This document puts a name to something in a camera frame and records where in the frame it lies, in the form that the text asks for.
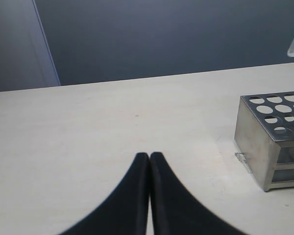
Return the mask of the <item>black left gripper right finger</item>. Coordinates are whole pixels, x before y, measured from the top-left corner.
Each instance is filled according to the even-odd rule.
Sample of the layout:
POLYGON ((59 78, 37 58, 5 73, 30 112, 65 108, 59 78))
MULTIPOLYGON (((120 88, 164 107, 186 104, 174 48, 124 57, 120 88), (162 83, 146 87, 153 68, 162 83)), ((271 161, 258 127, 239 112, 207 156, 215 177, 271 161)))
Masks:
POLYGON ((161 152, 153 152, 149 162, 155 235, 244 234, 203 206, 180 182, 161 152))

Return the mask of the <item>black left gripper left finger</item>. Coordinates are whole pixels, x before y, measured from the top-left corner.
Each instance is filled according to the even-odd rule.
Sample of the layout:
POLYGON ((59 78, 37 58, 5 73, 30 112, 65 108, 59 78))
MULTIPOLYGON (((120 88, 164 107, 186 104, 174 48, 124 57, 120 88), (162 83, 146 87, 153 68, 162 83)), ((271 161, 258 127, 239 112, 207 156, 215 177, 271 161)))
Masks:
POLYGON ((137 153, 110 195, 63 235, 145 235, 149 204, 149 156, 137 153))

